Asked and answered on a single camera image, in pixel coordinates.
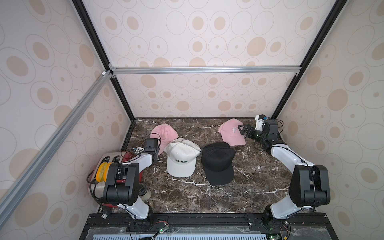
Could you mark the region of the black left frame post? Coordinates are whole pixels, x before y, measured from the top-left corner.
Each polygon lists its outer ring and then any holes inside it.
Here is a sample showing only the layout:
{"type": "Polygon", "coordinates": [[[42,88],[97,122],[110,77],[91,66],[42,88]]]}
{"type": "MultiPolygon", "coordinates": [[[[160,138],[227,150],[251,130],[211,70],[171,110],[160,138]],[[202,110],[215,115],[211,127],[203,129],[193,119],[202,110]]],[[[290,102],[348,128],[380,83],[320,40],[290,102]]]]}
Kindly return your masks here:
{"type": "MultiPolygon", "coordinates": [[[[102,65],[104,66],[104,68],[106,70],[110,70],[112,73],[114,73],[114,71],[112,70],[112,68],[110,67],[110,60],[106,54],[106,51],[102,45],[102,42],[96,32],[96,29],[92,23],[92,20],[86,10],[86,6],[85,4],[83,3],[83,1],[80,1],[80,0],[72,0],[72,3],[74,4],[74,7],[83,23],[83,26],[85,27],[85,30],[98,54],[98,57],[99,59],[101,60],[102,62],[102,65]]],[[[127,98],[126,96],[124,95],[123,93],[123,89],[117,79],[117,77],[112,77],[111,79],[111,82],[112,82],[112,85],[123,105],[123,108],[125,109],[129,119],[131,122],[134,122],[136,120],[136,118],[134,117],[134,114],[133,114],[133,111],[131,110],[130,106],[129,106],[129,103],[127,101],[127,98]]]]}

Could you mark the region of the black cap front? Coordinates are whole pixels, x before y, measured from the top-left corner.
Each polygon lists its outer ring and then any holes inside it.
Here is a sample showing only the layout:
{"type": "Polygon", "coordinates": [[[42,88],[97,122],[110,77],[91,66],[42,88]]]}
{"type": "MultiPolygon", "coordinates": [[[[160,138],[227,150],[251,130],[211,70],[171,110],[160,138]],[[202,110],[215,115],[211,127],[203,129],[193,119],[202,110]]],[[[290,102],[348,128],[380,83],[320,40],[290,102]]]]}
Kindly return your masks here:
{"type": "Polygon", "coordinates": [[[233,181],[235,155],[236,151],[224,142],[209,144],[202,149],[201,163],[211,185],[222,186],[233,181]]]}

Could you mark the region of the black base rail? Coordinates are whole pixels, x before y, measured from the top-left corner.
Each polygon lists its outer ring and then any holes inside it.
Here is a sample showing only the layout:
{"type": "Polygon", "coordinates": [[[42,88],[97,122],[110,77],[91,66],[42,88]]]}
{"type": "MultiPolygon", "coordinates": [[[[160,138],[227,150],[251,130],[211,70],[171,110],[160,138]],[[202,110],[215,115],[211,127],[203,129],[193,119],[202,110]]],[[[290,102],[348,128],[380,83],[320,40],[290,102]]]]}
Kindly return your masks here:
{"type": "Polygon", "coordinates": [[[81,240],[92,240],[97,234],[115,235],[117,239],[140,239],[153,236],[160,229],[169,229],[157,236],[189,239],[191,235],[211,235],[214,239],[238,235],[248,239],[261,234],[266,240],[336,240],[337,234],[325,213],[295,214],[286,220],[265,224],[261,213],[247,214],[152,214],[149,220],[134,220],[129,214],[100,214],[88,216],[81,240]]]}

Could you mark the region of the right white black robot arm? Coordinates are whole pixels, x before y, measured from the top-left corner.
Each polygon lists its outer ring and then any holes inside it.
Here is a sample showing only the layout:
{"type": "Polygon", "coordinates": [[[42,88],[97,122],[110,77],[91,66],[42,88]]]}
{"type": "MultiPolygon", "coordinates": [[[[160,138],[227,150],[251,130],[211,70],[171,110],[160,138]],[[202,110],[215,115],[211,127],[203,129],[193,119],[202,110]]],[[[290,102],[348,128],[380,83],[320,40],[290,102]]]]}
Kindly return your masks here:
{"type": "Polygon", "coordinates": [[[281,121],[264,115],[256,116],[256,125],[239,125],[240,134],[261,144],[263,150],[283,163],[292,173],[289,193],[263,213],[263,224],[286,220],[302,210],[316,210],[331,201],[329,173],[326,167],[315,165],[294,152],[279,132],[281,121]]]}

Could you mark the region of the small glass jar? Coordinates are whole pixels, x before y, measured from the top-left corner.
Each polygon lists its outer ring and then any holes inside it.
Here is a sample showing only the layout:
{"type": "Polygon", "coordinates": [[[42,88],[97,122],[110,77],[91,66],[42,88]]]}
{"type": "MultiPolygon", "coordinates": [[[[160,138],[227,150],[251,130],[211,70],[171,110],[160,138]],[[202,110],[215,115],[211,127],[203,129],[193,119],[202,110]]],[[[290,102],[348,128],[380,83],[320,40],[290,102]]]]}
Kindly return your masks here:
{"type": "Polygon", "coordinates": [[[149,189],[149,187],[144,183],[140,183],[139,197],[143,201],[148,201],[151,198],[151,196],[152,196],[152,192],[149,189]]]}

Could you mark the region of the white cap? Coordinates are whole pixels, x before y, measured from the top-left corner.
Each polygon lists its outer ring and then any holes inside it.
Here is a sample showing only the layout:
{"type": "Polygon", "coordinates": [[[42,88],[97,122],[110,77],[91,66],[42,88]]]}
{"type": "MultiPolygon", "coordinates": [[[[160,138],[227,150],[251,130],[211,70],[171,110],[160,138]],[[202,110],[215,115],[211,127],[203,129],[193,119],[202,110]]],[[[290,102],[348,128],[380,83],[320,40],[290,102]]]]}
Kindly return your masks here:
{"type": "Polygon", "coordinates": [[[187,178],[195,171],[201,149],[192,141],[178,138],[171,141],[164,152],[167,154],[167,172],[173,177],[187,178]]]}

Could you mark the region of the black right frame post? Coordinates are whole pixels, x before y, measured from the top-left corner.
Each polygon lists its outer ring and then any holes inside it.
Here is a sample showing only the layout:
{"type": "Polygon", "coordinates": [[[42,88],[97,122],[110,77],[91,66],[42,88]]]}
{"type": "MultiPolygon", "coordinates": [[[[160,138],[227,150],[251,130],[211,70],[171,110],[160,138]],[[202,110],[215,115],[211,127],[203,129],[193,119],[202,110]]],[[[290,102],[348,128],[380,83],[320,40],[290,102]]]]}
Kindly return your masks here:
{"type": "Polygon", "coordinates": [[[292,81],[290,82],[287,90],[285,91],[282,99],[280,100],[278,106],[276,107],[274,113],[272,114],[272,119],[277,119],[284,109],[286,103],[290,99],[291,95],[293,94],[295,88],[298,86],[299,82],[301,81],[304,73],[306,72],[307,68],[310,66],[312,60],[314,59],[315,55],[317,54],[318,50],[320,49],[321,45],[325,41],[326,37],[330,33],[332,27],[334,26],[335,22],[337,21],[339,15],[347,5],[347,0],[337,0],[335,1],[330,13],[327,15],[324,23],[322,24],[317,36],[315,37],[311,47],[309,48],[307,54],[305,55],[300,67],[300,71],[293,77],[292,81]]]}

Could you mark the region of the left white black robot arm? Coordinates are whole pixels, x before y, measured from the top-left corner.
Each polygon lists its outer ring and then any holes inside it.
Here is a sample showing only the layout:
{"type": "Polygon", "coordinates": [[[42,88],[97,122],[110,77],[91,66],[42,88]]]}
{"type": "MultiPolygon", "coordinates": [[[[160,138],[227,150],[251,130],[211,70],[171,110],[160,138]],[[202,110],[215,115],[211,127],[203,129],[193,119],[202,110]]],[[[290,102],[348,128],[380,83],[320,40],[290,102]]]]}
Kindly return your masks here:
{"type": "Polygon", "coordinates": [[[95,176],[104,187],[101,203],[121,208],[135,220],[147,219],[151,208],[139,197],[140,174],[157,160],[160,145],[160,139],[148,138],[145,147],[126,152],[120,162],[102,163],[95,176]]]}

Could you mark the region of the pink baseball cap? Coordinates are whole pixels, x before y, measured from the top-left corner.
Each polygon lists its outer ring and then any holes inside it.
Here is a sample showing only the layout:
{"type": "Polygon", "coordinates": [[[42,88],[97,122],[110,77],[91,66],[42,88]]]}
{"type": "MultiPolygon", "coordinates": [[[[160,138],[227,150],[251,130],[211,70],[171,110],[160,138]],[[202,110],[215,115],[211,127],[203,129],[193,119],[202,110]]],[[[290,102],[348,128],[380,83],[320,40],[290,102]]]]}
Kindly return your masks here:
{"type": "Polygon", "coordinates": [[[237,119],[230,119],[223,123],[218,130],[223,142],[229,144],[231,147],[244,146],[246,140],[238,129],[240,125],[243,125],[243,123],[237,119]]]}
{"type": "Polygon", "coordinates": [[[156,126],[150,133],[151,138],[160,139],[160,150],[158,155],[164,152],[164,148],[172,141],[176,140],[178,133],[168,124],[156,126]]]}

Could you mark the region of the black frame post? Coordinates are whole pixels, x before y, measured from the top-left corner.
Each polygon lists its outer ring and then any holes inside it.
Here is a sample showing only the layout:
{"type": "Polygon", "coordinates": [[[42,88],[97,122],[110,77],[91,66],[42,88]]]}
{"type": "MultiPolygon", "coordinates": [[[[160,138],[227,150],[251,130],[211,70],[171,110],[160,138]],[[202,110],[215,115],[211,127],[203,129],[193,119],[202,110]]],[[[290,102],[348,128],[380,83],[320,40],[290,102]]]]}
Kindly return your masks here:
{"type": "Polygon", "coordinates": [[[347,0],[337,0],[335,1],[330,13],[327,15],[324,23],[322,24],[317,36],[315,37],[311,47],[309,48],[307,54],[305,55],[300,67],[300,71],[293,77],[292,81],[290,82],[287,90],[285,91],[282,99],[280,100],[278,106],[276,107],[274,113],[272,114],[272,119],[277,119],[284,109],[286,103],[290,99],[291,95],[293,94],[295,88],[298,86],[299,82],[301,81],[304,73],[306,72],[307,68],[310,66],[312,60],[314,59],[315,55],[317,54],[318,50],[320,49],[321,45],[325,41],[326,37],[330,33],[332,27],[334,26],[335,22],[337,21],[339,15],[347,5],[347,0]]]}
{"type": "MultiPolygon", "coordinates": [[[[98,54],[98,57],[99,59],[101,60],[102,62],[102,65],[104,66],[104,68],[106,70],[110,70],[112,73],[114,73],[114,71],[112,70],[112,68],[110,67],[110,60],[106,54],[106,51],[102,45],[102,42],[96,32],[96,29],[92,23],[92,20],[86,10],[86,6],[85,4],[83,3],[83,1],[80,1],[80,0],[72,0],[72,3],[74,4],[74,7],[83,23],[83,26],[85,27],[85,30],[98,54]]],[[[112,82],[112,85],[123,105],[123,108],[125,109],[129,119],[131,122],[134,122],[136,120],[136,118],[134,117],[134,114],[133,114],[133,111],[131,110],[130,106],[129,106],[129,103],[127,101],[127,98],[126,96],[124,95],[123,93],[123,89],[117,79],[117,77],[112,77],[111,79],[111,82],[112,82]]]]}

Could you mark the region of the left diagonal aluminium rail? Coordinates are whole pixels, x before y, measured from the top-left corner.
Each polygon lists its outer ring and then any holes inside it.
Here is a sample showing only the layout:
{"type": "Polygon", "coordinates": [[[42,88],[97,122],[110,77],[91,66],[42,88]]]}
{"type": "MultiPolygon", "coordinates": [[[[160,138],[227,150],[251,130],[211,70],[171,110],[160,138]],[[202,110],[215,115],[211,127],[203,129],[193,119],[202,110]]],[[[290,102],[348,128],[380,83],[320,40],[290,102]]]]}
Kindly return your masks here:
{"type": "Polygon", "coordinates": [[[95,99],[96,95],[106,84],[106,82],[109,81],[112,75],[111,70],[106,70],[99,76],[99,78],[93,83],[87,93],[77,103],[60,127],[54,132],[44,147],[38,152],[32,162],[2,198],[1,228],[7,223],[10,216],[16,210],[51,158],[58,151],[69,133],[73,130],[75,124],[77,124],[87,108],[95,99]]]}

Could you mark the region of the red silver toaster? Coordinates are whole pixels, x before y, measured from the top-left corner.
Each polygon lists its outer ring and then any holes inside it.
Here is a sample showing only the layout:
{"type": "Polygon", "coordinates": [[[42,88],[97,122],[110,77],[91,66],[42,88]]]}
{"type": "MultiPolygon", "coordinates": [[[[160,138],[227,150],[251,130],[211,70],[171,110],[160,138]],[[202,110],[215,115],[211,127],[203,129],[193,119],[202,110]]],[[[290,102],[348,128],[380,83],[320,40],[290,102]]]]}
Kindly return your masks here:
{"type": "Polygon", "coordinates": [[[133,206],[139,198],[140,165],[133,153],[108,153],[87,177],[89,193],[100,205],[133,206]],[[98,183],[96,173],[101,163],[109,163],[107,180],[98,183]]]}

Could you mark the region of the horizontal aluminium rail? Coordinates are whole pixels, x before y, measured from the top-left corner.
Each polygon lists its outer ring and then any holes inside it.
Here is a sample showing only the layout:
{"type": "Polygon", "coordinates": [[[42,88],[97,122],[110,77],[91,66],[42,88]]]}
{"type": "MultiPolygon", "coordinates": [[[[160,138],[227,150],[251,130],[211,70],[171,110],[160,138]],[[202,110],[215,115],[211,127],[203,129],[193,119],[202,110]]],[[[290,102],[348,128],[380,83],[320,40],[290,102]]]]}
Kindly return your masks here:
{"type": "Polygon", "coordinates": [[[299,73],[300,66],[213,66],[213,67],[111,67],[112,76],[118,75],[219,75],[219,74],[256,74],[256,73],[299,73]]]}

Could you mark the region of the small circuit board with led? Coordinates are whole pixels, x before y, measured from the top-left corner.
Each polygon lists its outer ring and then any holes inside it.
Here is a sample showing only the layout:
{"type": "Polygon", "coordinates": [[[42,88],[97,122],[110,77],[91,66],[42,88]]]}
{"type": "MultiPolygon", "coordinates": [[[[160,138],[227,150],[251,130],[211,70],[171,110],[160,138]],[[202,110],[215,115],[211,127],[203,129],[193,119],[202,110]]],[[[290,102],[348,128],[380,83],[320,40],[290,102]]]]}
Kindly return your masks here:
{"type": "Polygon", "coordinates": [[[164,226],[162,226],[153,236],[152,239],[155,239],[158,235],[165,233],[169,228],[169,223],[166,221],[160,221],[159,223],[164,223],[164,226]]]}

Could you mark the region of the left yellow toast slice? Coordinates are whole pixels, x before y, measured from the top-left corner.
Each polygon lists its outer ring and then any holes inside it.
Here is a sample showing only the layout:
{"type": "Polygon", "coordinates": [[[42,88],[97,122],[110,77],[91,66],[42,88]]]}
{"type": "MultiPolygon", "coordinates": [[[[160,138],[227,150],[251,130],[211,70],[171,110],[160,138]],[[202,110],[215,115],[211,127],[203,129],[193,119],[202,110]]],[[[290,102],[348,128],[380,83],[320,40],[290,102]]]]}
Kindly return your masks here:
{"type": "Polygon", "coordinates": [[[96,181],[98,183],[105,182],[107,180],[108,169],[109,169],[109,163],[104,162],[100,164],[95,176],[96,181]]]}

